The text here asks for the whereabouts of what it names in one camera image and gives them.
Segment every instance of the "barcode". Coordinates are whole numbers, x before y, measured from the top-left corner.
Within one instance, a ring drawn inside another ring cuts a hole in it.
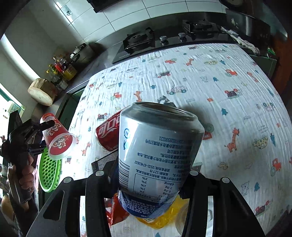
[[[128,189],[130,166],[119,160],[119,182],[121,187]]]

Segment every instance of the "nutrition facts table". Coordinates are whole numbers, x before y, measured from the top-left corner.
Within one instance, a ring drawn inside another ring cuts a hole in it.
[[[174,186],[179,182],[169,182],[148,176],[135,174],[133,193],[159,202],[161,199],[172,198],[177,189]]]

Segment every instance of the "red can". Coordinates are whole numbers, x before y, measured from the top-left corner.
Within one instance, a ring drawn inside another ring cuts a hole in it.
[[[60,121],[51,113],[44,114],[41,118],[42,122],[54,120],[55,125],[43,131],[49,156],[53,160],[65,158],[74,148],[76,144],[76,136],[67,131]]]
[[[113,151],[119,146],[120,112],[96,128],[98,142],[108,151]]]

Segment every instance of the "wooden chopping block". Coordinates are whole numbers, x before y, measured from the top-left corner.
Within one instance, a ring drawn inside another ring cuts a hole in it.
[[[57,88],[46,79],[38,78],[28,88],[30,96],[40,104],[50,106],[57,97]]]

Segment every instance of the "stove knob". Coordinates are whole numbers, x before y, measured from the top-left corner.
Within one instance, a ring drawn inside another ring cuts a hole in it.
[[[166,41],[167,40],[167,36],[160,36],[159,39],[160,39],[161,42]]]
[[[180,38],[185,38],[185,33],[178,33],[178,36],[180,37]]]

